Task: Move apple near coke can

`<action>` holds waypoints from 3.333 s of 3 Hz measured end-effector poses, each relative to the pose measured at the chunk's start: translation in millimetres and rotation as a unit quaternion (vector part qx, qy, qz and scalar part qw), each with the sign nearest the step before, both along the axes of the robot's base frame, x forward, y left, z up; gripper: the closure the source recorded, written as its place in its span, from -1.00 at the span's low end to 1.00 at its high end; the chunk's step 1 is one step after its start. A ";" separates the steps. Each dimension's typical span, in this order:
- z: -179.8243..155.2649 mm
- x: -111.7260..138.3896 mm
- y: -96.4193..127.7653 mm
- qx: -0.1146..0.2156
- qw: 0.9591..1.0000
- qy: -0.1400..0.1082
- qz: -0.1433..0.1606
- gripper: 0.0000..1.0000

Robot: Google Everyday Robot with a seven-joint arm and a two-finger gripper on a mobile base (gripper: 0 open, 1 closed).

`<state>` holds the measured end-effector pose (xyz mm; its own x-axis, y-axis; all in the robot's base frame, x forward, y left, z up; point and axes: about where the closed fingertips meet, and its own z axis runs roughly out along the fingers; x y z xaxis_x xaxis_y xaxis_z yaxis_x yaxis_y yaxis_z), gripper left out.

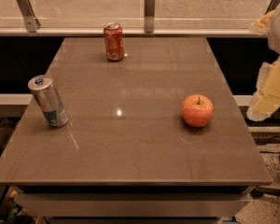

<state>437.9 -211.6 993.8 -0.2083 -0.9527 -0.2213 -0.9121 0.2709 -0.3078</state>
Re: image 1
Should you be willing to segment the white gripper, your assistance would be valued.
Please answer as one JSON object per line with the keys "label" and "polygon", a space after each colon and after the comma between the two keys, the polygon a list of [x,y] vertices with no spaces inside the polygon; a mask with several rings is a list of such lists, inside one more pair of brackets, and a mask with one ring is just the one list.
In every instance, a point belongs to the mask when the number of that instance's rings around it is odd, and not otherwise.
{"label": "white gripper", "polygon": [[[258,35],[268,34],[268,46],[280,55],[280,4],[249,26]],[[273,63],[263,63],[246,115],[250,120],[263,121],[280,107],[280,57]]]}

